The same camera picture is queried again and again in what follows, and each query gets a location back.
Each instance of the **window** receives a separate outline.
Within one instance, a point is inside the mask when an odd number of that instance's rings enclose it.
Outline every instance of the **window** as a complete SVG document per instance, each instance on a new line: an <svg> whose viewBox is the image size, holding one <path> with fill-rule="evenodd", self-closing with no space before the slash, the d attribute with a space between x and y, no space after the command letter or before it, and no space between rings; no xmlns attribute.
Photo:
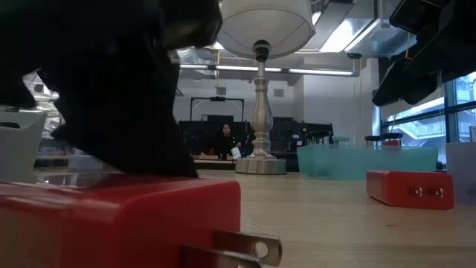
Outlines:
<svg viewBox="0 0 476 268"><path fill-rule="evenodd" d="M443 109L443 108L445 108L445 98L441 97L441 98L429 101L427 103L420 104L419 106L412 107L403 112L399 112L395 115L395 120L407 118L409 116L414 116L414 115L421 115L426 112L432 112L432 111L436 111L438 109ZM391 121L393 121L393 115L387 118L387 122L391 122Z"/></svg>
<svg viewBox="0 0 476 268"><path fill-rule="evenodd" d="M457 113L458 142L470 142L469 127L476 126L476 109L468 109Z"/></svg>
<svg viewBox="0 0 476 268"><path fill-rule="evenodd" d="M403 133L402 146L436 147L438 161L446 163L446 123L444 116L435 116L422 120L390 124L387 132Z"/></svg>
<svg viewBox="0 0 476 268"><path fill-rule="evenodd" d="M476 72L449 81L443 88L445 98L385 118L382 132L403 133L403 146L438 148L438 160L445 164L446 142L471 141L470 126L476 126Z"/></svg>
<svg viewBox="0 0 476 268"><path fill-rule="evenodd" d="M476 72L457 78L454 81L456 104L476 101Z"/></svg>

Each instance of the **lamp stem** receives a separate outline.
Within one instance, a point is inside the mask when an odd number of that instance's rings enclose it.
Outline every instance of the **lamp stem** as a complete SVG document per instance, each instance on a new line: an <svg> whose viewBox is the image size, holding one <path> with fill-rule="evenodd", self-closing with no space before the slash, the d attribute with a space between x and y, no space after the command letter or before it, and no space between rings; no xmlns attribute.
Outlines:
<svg viewBox="0 0 476 268"><path fill-rule="evenodd" d="M268 101L268 78L265 72L264 61L258 62L258 76L254 78L256 85L256 100L254 102L251 127L256 139L253 141L254 149L251 154L256 159L276 159L270 151L269 130L273 127L273 114Z"/></svg>

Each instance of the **red box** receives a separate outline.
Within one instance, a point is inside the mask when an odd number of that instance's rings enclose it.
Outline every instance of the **red box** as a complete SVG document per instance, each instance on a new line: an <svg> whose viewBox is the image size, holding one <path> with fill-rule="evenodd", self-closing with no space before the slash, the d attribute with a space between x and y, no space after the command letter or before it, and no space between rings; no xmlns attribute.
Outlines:
<svg viewBox="0 0 476 268"><path fill-rule="evenodd" d="M453 179L447 173L369 170L367 195L402 208L454 207Z"/></svg>
<svg viewBox="0 0 476 268"><path fill-rule="evenodd" d="M0 183L0 267L180 267L183 246L212 249L214 231L240 228L235 181L77 182L91 186Z"/></svg>

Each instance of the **red power adapter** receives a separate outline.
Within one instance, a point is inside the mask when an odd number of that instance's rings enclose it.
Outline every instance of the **red power adapter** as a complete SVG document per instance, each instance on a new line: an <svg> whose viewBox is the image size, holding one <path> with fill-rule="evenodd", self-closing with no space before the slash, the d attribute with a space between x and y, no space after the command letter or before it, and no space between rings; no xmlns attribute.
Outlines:
<svg viewBox="0 0 476 268"><path fill-rule="evenodd" d="M0 267L277 266L279 238L239 233L238 182L89 175L0 183ZM265 245L262 252L257 245Z"/></svg>
<svg viewBox="0 0 476 268"><path fill-rule="evenodd" d="M447 173L369 170L367 195L395 207L454 207L453 179Z"/></svg>

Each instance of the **woman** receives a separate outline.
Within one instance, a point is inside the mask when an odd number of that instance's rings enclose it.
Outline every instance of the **woman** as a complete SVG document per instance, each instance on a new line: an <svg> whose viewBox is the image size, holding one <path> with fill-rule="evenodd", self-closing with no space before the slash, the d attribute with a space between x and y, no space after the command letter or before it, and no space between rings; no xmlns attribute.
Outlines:
<svg viewBox="0 0 476 268"><path fill-rule="evenodd" d="M237 142L235 136L231 134L230 125L224 124L222 132L213 140L214 153L221 156L222 159L226 159L227 155L231 155L231 149L235 147L241 147L241 142Z"/></svg>

